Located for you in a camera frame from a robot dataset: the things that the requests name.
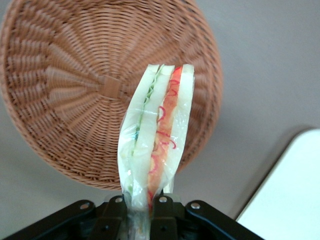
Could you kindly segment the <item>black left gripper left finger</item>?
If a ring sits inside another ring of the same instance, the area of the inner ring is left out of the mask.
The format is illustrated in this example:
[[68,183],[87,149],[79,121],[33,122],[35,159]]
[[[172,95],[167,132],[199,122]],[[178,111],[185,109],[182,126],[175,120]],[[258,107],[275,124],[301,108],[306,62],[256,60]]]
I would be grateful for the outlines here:
[[127,206],[121,195],[96,206],[76,201],[7,236],[6,240],[121,240]]

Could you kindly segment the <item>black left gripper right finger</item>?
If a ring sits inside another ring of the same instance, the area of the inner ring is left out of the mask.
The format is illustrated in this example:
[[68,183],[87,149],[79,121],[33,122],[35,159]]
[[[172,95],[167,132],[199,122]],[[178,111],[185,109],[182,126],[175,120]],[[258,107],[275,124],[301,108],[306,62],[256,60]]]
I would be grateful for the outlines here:
[[167,195],[153,201],[151,240],[261,240],[262,237],[202,200],[186,205]]

